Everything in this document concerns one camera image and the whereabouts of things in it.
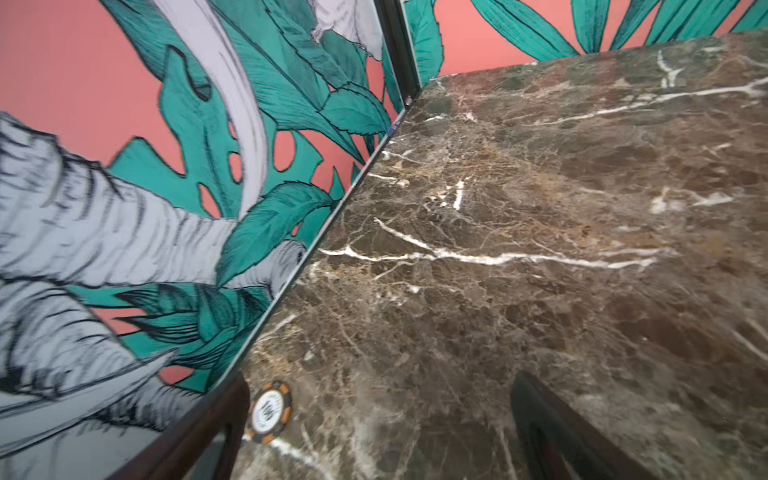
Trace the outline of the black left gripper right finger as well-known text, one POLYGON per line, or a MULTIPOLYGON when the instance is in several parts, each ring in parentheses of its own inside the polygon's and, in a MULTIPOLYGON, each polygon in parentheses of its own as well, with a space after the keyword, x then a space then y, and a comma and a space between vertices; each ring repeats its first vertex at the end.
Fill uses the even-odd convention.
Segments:
POLYGON ((516 374, 510 404, 533 479, 654 477, 532 373, 516 374))

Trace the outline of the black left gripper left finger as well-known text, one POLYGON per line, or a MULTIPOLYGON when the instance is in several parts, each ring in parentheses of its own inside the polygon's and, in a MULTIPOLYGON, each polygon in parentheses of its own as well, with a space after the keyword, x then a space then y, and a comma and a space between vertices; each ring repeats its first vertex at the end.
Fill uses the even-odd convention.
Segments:
POLYGON ((250 389, 230 374, 112 479, 229 479, 245 432, 250 389))

